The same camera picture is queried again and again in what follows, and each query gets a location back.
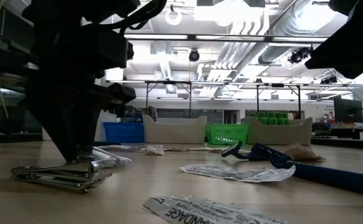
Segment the metal pole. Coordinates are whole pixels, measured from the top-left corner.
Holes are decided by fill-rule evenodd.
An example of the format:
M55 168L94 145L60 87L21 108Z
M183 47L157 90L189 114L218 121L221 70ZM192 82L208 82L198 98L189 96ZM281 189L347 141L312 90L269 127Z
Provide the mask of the metal pole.
M146 84L146 101L145 101L145 113L148 114L148 93L149 93L149 83Z
M299 116L298 118L301 119L301 102L300 102L300 86L298 85L298 102L299 102Z
M152 88L150 89L150 90L148 90L148 93L151 91L151 90L153 90L156 86L157 86L158 84L157 83L155 83L155 85L154 86L152 86Z
M257 113L259 111L259 107L258 107L258 96L259 96L259 92L258 92L258 85L256 86L256 99L257 99Z
M192 104L192 84L189 84L189 118L191 117L191 104Z

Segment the green plastic basket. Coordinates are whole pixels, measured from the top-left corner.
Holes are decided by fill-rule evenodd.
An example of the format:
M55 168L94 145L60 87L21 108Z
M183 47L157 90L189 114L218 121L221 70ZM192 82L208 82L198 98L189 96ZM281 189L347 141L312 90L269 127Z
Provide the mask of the green plastic basket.
M274 113L267 113L267 118L275 118L275 114Z
M257 118L257 120L259 120L261 124L267 124L267 119L268 118Z
M266 117L266 113L264 113L264 112L259 112L259 113L257 113L257 117L258 117L258 118L265 118L265 117Z
M283 118L283 113L275 113L276 118Z
M268 125L278 125L278 120L276 118L267 118Z
M278 118L278 125L286 125L286 119L284 118Z
M208 140L215 145L245 144L248 139L249 124L211 124L210 138Z
M206 136L207 136L207 140L210 141L211 135L210 135L210 125L211 124L206 124Z

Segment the black cable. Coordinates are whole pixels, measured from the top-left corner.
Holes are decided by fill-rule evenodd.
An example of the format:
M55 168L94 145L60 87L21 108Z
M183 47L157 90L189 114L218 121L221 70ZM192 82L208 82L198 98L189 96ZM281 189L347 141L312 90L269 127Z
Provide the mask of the black cable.
M120 31L119 31L119 34L122 35L122 36L124 36L125 35L125 32L126 32L126 29L127 29L127 27L122 27L120 29Z
M130 15L129 17L123 19L122 21L116 22L114 24L101 24L101 26L109 27L110 29L119 29L132 26L141 21L148 21L153 17L157 16L162 12L164 7L166 6L167 0L152 0L143 6L141 9Z
M143 27L145 26L145 24L146 24L148 21L149 21L149 20L144 21L144 22L140 22L140 23L138 24L138 26L136 26L136 27L129 26L129 28L130 28L130 29L132 29L132 30L139 30L139 29L143 28Z

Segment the ceiling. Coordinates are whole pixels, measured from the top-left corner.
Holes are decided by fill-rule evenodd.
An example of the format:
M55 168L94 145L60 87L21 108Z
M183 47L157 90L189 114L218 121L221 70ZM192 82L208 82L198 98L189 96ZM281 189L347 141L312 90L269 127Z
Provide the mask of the ceiling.
M7 0L4 2L4 6L12 11L13 13L17 14L18 16L21 15L22 10L30 4L31 0ZM221 2L222 7L226 6L227 4L236 4L238 1L242 0L224 0ZM304 2L312 2L312 0L297 0L297 2L304 3ZM265 16L259 16L257 21L255 18L252 18L252 27L254 27L257 22L261 22L261 29L267 31L265 29L265 24L275 24L281 22L283 18L288 16L288 12L285 13L282 19L277 19L281 13L293 2L293 0L278 0L279 6L278 7L271 7L268 8L268 22L264 19ZM177 12L181 13L181 21L178 25L170 25L170 22L166 20L167 12L170 10L170 5L174 6L175 12L170 13L169 18L175 19L175 14ZM233 27L237 25L237 23L229 24L228 26L220 26L218 25L219 22L215 21L197 21L197 13L200 7L197 7L197 0L183 0L183 1L173 1L169 0L167 2L167 6L165 10L163 10L160 15L156 16L155 18L151 19L149 23L147 23L141 30L127 30L126 33L148 33L148 34L233 34ZM234 11L234 7L231 9L226 9L222 11L221 15L215 16L215 18L227 18L227 16L232 16L236 14ZM334 13L334 17L329 19L323 26L320 26L318 30L315 32L310 33L309 35L315 36L330 36L335 31L337 31L343 24L346 22L347 17L336 12ZM112 16L108 18L103 23L112 23L120 20L117 16ZM249 30L247 34L251 34L253 28ZM166 57L164 59L159 53L156 52L155 48L155 41L137 41L134 40L131 43L134 45L134 57L132 60L129 60L127 63L127 68L123 70L123 76L127 78L127 80L140 80L142 79L163 79L158 77L158 74L165 75L164 71L170 71L171 79L187 79L191 81L223 81L219 79L211 79L210 78L210 66L215 64L216 61L220 59L219 56L224 53L225 44L224 42L180 42L180 41L166 41ZM257 70L259 72L254 74L243 74L242 67L250 67L255 68L255 65L252 65L250 60L247 60L249 57L254 56L255 48L258 48L260 44L250 45L250 51L246 51L246 53L241 56L241 62L235 67L232 68L232 72L228 72L228 76L220 76L221 79L228 78L231 80L237 80L238 82L253 82L256 78L261 78L263 82L268 83L319 83L321 81L321 74L326 77L329 76L327 72L329 70L320 69L320 70L308 70L303 63L297 64L291 68L289 62L287 62L288 56L290 56L290 51L297 49L298 47L290 47L288 51L284 52L281 56L277 57L276 60L272 63L272 66L257 66ZM228 52L228 56L230 58L236 58L238 49L241 48L243 44L234 45L233 50ZM200 60L198 62L190 62L188 56L190 54L191 49L197 49L200 54ZM202 74L199 75L199 67L203 65L208 65L209 68L203 70ZM333 72L333 74L337 75L339 79L339 83L349 83L352 80L348 80L344 78L342 75ZM135 88L146 88L144 85L137 85L134 84ZM197 90L194 91L195 93L202 91L203 88L209 87L202 87L198 86L195 87ZM238 90L235 90L234 93L239 91L243 91L245 87L240 87Z

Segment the security camera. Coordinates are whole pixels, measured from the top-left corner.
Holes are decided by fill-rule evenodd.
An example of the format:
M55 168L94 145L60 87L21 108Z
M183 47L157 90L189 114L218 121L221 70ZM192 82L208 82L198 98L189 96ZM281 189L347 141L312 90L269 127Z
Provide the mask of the security camera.
M190 62L197 62L199 61L199 53L198 50L192 49L191 53L189 54L189 61Z

